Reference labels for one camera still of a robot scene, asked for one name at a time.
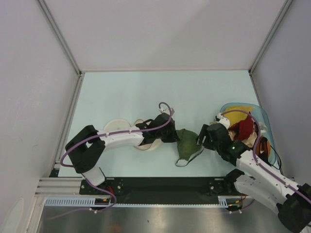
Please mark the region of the round beige mesh laundry bag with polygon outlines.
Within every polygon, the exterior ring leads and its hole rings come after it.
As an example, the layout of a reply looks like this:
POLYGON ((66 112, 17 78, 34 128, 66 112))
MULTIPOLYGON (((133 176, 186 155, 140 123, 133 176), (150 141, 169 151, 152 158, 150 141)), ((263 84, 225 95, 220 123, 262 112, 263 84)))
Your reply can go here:
POLYGON ((137 119, 133 126, 127 120, 124 119, 115 119, 107 123, 104 127, 102 133, 109 133, 108 136, 100 137, 101 140, 105 142, 105 149, 116 149, 124 146, 134 146, 135 148, 143 151, 151 151, 157 149, 162 141, 156 139, 151 144, 144 144, 142 132, 134 133, 133 130, 131 133, 118 133, 112 135, 112 132, 127 131, 129 129, 137 129, 136 124, 143 123, 142 119, 137 119))

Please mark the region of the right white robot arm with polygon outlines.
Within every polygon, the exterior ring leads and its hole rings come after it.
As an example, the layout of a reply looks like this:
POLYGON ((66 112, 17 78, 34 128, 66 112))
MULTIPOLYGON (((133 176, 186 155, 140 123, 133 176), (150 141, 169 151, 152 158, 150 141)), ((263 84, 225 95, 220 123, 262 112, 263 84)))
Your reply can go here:
POLYGON ((252 197, 272 210, 291 232, 302 232, 311 222, 311 186, 283 176, 260 159, 241 141, 232 141, 221 123, 204 124, 197 144, 213 150, 235 166, 224 182, 230 195, 238 192, 252 197))

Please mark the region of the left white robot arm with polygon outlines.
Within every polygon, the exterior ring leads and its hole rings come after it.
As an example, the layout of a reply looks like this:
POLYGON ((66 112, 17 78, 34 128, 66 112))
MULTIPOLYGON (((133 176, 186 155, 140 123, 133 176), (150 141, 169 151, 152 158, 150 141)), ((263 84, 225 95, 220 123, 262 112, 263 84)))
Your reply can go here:
POLYGON ((138 123, 129 129, 100 133, 93 125, 84 127, 66 146, 72 167, 90 182, 90 188, 97 194, 107 190, 107 181, 97 162, 101 155, 115 148, 144 146, 157 139, 163 143, 179 141, 173 118, 167 113, 155 119, 138 123))

